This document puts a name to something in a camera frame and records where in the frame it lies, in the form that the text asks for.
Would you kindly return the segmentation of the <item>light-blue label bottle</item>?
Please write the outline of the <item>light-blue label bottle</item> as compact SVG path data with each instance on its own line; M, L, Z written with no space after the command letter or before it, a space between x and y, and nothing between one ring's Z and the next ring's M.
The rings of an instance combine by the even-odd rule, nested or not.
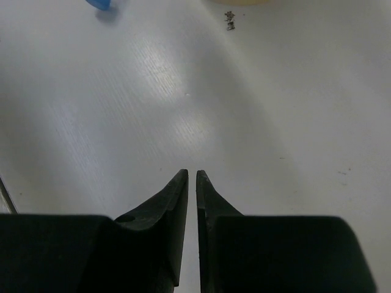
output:
M111 0L86 0L86 2L102 11L109 10L111 6Z

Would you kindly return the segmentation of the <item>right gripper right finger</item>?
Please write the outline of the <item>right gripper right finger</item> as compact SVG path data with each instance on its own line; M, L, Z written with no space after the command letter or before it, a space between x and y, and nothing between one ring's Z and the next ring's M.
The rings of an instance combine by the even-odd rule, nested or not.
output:
M196 175L202 292L375 292L346 221L323 215L244 215Z

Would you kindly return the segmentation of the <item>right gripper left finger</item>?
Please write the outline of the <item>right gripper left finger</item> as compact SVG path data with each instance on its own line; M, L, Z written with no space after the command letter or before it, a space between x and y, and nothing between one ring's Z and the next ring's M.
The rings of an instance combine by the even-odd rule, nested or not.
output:
M3 214L2 292L172 292L179 284L188 171L116 219Z

